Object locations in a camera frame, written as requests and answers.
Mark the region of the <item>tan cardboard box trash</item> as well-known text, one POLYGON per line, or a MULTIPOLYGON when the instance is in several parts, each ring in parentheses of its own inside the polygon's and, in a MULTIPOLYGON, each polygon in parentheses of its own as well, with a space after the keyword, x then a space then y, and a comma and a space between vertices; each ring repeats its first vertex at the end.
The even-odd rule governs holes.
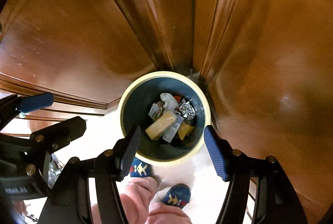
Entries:
POLYGON ((167 111, 145 130, 146 134, 151 140, 158 140, 164 134, 164 131, 172 125, 176 119, 177 115, 175 115, 174 112, 167 111))

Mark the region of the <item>yellow wrapper trash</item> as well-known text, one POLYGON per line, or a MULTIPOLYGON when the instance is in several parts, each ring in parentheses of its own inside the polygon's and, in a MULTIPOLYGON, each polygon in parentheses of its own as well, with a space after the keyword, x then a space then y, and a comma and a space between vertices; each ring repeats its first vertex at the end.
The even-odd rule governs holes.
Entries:
POLYGON ((186 136, 188 136, 192 131, 194 130, 194 127, 191 125, 186 124, 185 122, 182 122, 177 133, 181 140, 184 140, 186 136))

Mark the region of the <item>crumpled foil trash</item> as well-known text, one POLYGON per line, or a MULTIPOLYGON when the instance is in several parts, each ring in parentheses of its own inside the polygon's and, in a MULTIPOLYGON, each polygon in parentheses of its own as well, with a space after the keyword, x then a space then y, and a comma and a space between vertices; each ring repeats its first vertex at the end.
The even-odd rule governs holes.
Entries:
POLYGON ((192 120, 196 116, 195 109, 191 105, 190 101, 183 98, 178 106, 179 111, 186 120, 192 120))

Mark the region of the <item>cream rimmed dark trash bin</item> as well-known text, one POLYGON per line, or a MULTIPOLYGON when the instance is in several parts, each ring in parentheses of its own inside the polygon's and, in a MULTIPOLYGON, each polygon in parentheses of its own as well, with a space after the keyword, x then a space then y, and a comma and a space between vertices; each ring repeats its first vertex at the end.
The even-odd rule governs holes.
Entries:
POLYGON ((134 81, 119 103, 123 135, 140 127, 137 158, 151 165, 179 165, 204 144, 211 123, 206 96, 189 78, 158 71, 134 81))

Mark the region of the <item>white crumpled tissue trash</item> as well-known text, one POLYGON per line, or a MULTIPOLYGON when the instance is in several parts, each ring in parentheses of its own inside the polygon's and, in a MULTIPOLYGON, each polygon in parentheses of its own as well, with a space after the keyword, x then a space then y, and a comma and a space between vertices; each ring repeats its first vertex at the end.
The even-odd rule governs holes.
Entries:
POLYGON ((162 93, 160 98, 164 102, 164 109, 173 111, 178 107, 177 100, 170 93, 162 93))

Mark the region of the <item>left blue patterned slipper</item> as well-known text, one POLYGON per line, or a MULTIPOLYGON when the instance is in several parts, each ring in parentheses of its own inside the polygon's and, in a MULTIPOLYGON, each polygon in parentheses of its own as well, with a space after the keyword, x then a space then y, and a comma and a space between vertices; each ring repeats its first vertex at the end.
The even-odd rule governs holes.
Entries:
POLYGON ((135 178, 150 177, 152 176, 151 165, 135 157, 130 167, 129 174, 131 177, 135 178))

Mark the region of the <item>blue patterned slipper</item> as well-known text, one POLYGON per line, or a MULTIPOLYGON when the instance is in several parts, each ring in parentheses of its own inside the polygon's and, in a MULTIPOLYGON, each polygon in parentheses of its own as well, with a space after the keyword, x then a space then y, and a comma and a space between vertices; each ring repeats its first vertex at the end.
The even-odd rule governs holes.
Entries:
POLYGON ((152 176, 151 165, 135 157, 130 167, 129 174, 131 177, 135 178, 150 177, 152 176))
POLYGON ((190 198, 190 188, 187 185, 180 183, 171 187, 162 198, 161 202, 168 206, 183 209, 190 202, 190 198))

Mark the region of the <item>pink trouser legs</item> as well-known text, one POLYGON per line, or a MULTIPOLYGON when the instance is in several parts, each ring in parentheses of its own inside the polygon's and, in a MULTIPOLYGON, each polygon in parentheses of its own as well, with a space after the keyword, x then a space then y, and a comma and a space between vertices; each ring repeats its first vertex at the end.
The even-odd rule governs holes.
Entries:
POLYGON ((152 177, 131 177, 120 193, 128 223, 191 223, 190 217, 178 207, 163 203, 150 204, 158 189, 152 177))

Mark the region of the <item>right blue patterned slipper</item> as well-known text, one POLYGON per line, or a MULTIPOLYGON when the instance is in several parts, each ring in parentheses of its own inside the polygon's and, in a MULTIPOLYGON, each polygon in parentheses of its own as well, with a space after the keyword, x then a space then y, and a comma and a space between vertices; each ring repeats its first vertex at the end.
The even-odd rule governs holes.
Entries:
POLYGON ((190 198, 190 188, 187 185, 180 183, 171 187, 162 198, 161 202, 168 206, 183 209, 190 202, 190 198))

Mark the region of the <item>white barcode label packet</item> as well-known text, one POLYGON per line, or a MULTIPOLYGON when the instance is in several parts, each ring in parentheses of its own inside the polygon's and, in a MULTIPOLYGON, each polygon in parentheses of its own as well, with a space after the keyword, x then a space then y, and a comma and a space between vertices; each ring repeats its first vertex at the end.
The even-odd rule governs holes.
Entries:
POLYGON ((178 116, 175 122, 170 125, 165 131, 163 135, 163 140, 167 143, 171 143, 172 139, 174 138, 175 134, 179 130, 184 118, 182 116, 178 116))

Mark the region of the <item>left wooden cabinet door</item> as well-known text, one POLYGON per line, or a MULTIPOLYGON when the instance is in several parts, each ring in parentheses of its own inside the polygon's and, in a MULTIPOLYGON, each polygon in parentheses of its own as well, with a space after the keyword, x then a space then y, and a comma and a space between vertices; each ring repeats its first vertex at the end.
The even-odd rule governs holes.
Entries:
POLYGON ((173 68, 159 0, 1 0, 1 88, 105 110, 173 68))

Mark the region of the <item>wooden cabinet door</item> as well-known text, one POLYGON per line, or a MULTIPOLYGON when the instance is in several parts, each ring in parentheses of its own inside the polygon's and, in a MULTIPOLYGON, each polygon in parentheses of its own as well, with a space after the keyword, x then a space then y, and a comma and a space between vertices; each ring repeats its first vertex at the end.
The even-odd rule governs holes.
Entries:
POLYGON ((173 68, 159 0, 1 0, 1 88, 105 110, 173 68))
POLYGON ((274 155, 310 223, 332 206, 332 0, 195 0, 193 65, 220 133, 274 155))

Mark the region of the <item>right wooden cabinet door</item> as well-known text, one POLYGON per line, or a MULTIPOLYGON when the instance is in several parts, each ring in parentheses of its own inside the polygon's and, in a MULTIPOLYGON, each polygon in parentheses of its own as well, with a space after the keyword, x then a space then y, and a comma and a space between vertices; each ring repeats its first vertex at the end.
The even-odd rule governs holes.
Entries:
POLYGON ((220 133, 274 155, 310 223, 332 206, 332 0, 195 0, 193 65, 220 133))

